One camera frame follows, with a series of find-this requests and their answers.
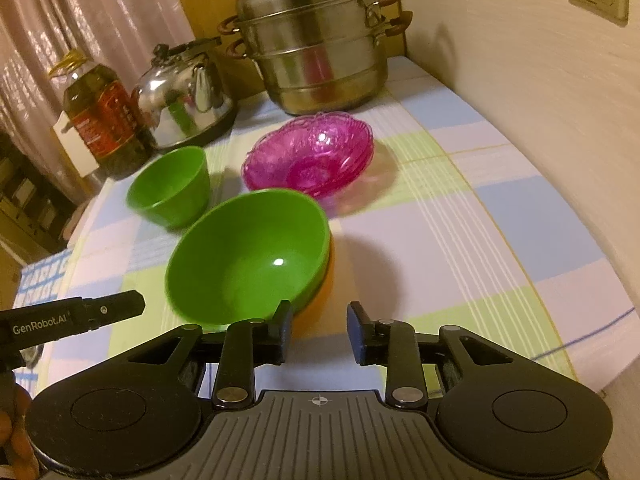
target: hand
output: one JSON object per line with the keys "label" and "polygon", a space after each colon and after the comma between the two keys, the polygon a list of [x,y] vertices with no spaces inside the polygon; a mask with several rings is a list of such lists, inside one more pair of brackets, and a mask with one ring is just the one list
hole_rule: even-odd
{"label": "hand", "polygon": [[14,389],[15,421],[12,424],[9,415],[0,412],[0,446],[8,442],[14,448],[14,472],[15,480],[36,480],[40,475],[38,460],[33,454],[31,444],[24,428],[24,414],[31,403],[31,396],[19,384]]}

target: checkered tablecloth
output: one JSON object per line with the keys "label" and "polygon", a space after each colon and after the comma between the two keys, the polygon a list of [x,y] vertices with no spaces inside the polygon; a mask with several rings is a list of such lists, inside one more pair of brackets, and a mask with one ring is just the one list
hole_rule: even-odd
{"label": "checkered tablecloth", "polygon": [[[378,97],[354,111],[373,128],[372,164],[322,204],[335,243],[328,299],[285,365],[256,370],[258,391],[381,388],[383,373],[351,354],[345,309],[353,300],[373,319],[406,320],[419,332],[465,326],[604,387],[640,353],[640,319],[590,233],[472,107],[407,58],[390,59],[389,72]],[[206,148],[212,206],[246,192],[239,170],[247,152],[289,119],[265,94],[242,102],[231,134]],[[163,289],[179,234],[126,208],[132,180],[107,182],[55,289],[63,298],[136,288],[146,311],[47,345],[33,392],[182,323]],[[27,294],[18,298],[28,303]]]}

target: metal screw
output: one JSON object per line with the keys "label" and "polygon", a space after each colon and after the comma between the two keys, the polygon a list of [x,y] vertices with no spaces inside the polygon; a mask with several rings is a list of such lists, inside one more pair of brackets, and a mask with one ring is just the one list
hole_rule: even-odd
{"label": "metal screw", "polygon": [[403,404],[409,404],[411,402],[418,402],[424,397],[424,394],[418,389],[412,386],[403,386],[402,388],[396,388],[391,393],[393,398]]}
{"label": "metal screw", "polygon": [[244,388],[238,388],[237,386],[228,386],[226,388],[222,388],[218,390],[216,396],[222,402],[242,402],[245,400],[249,394],[246,392]]}

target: small green bowl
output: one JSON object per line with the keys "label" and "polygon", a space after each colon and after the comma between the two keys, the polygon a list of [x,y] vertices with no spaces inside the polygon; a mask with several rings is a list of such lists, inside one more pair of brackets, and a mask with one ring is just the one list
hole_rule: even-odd
{"label": "small green bowl", "polygon": [[149,165],[133,181],[127,206],[167,229],[185,227],[205,211],[211,196],[202,148],[179,148]]}
{"label": "small green bowl", "polygon": [[281,300],[299,311],[322,283],[329,222],[312,198],[263,189],[224,202],[185,234],[164,287],[174,311],[206,330],[269,319]]}

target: translucent pink plastic bowl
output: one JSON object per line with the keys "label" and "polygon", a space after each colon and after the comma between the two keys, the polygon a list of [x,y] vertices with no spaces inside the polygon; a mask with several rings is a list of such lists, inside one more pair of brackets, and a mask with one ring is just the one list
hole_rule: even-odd
{"label": "translucent pink plastic bowl", "polygon": [[348,186],[373,158],[371,127],[344,112],[293,119],[260,139],[242,165],[251,190],[289,187],[324,198]]}

